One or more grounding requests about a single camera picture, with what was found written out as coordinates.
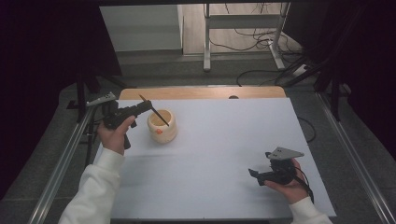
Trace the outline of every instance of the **white sleeve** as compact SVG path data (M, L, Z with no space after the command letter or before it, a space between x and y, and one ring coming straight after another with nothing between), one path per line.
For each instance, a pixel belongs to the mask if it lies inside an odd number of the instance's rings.
M332 223L326 214L318 211L311 202L310 197L306 197L297 203L289 205L293 213L291 224L330 224Z
M87 166L82 174L78 193L64 209L59 223L110 223L124 159L121 154L103 148L98 162Z

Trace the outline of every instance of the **white table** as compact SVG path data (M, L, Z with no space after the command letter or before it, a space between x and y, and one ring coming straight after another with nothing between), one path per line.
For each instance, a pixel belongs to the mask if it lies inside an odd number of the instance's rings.
M120 107L141 101L121 100ZM276 147L303 152L298 159L316 207L335 216L289 98L151 100L177 118L178 135L160 145L147 117L127 133L120 192L112 218L133 220L237 220L291 217L279 193L248 173L271 171L264 153Z

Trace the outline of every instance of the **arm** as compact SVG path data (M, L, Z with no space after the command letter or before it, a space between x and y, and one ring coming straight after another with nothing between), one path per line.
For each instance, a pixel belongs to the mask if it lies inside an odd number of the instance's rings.
M301 173L300 163L292 159L297 169L297 176L304 180ZM330 224L332 223L326 214L320 213L311 202L311 198L305 191L304 187L296 180L291 181L288 185L280 185L272 181L266 180L264 184L285 196L289 202L291 213L293 214L292 224Z
M97 163L87 166L81 176L76 196L66 206L59 223L110 223L114 198L120 187L120 168L124 161L123 141L134 117L126 119L116 130L103 122L98 128L104 146Z

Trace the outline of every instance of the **wall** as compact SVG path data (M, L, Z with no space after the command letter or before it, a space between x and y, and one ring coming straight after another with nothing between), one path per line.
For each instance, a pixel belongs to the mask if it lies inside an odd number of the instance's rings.
M177 6L100 7L115 51L181 49Z

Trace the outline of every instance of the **hand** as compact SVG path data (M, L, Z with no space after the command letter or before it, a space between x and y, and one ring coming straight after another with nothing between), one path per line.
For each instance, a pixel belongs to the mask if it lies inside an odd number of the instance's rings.
M126 119L116 130L109 130L101 122L98 127L98 133L102 140L103 147L115 151L121 155L124 154L124 139L129 126L134 122L135 117L131 116Z
M304 180L303 174L299 170L299 169L301 169L300 163L298 163L297 160L295 160L295 159L291 159L291 161L293 162L294 166L298 168L298 169L296 169L297 176L300 179ZM277 184L277 183L275 183L273 181L269 181L269 180L264 181L264 184L268 188L274 189L274 190L282 193L283 196L285 196L286 199L289 201L289 204L297 203L301 199L304 199L308 196L308 193L306 192L305 188L294 179L288 185Z

